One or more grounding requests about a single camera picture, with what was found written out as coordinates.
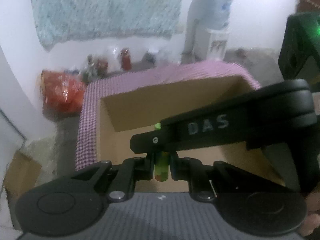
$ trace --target red plastic bag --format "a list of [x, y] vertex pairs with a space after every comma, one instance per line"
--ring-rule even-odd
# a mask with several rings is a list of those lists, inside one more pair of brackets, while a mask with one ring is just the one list
[[77, 76], [44, 70], [41, 82], [44, 104], [63, 113], [81, 112], [86, 85]]

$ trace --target cardboard piece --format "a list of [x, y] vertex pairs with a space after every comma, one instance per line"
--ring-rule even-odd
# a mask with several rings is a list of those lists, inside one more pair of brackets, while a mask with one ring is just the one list
[[[121, 164], [136, 155], [130, 150], [132, 135], [154, 130], [164, 118], [230, 99], [249, 92], [242, 77], [206, 78], [143, 87], [128, 93], [101, 98], [97, 113], [97, 159]], [[247, 151], [245, 143], [178, 152], [212, 165], [221, 160], [279, 184], [283, 184], [261, 150]], [[139, 181], [136, 191], [188, 191], [185, 181]]]
[[41, 165], [17, 151], [4, 178], [4, 187], [14, 197], [32, 189], [39, 177]]

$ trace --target screw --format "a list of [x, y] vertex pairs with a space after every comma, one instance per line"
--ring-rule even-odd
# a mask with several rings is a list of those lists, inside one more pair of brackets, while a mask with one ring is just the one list
[[122, 199], [124, 198], [125, 193], [123, 191], [115, 190], [110, 192], [109, 197], [112, 199]]
[[198, 197], [201, 199], [204, 199], [204, 200], [209, 200], [209, 199], [214, 198], [214, 194], [213, 194], [213, 192], [210, 192], [210, 191], [201, 191], [198, 194]]

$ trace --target green battery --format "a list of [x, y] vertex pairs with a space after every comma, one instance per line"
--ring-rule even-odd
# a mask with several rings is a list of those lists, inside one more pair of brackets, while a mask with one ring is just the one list
[[[160, 130], [161, 124], [155, 124], [155, 129]], [[166, 181], [169, 176], [169, 153], [157, 152], [155, 153], [155, 179], [157, 181]]]

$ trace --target red bottle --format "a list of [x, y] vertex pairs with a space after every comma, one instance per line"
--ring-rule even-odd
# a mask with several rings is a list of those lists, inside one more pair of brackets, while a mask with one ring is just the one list
[[130, 70], [131, 69], [131, 59], [130, 59], [130, 52], [128, 48], [124, 48], [121, 50], [121, 67], [123, 70]]

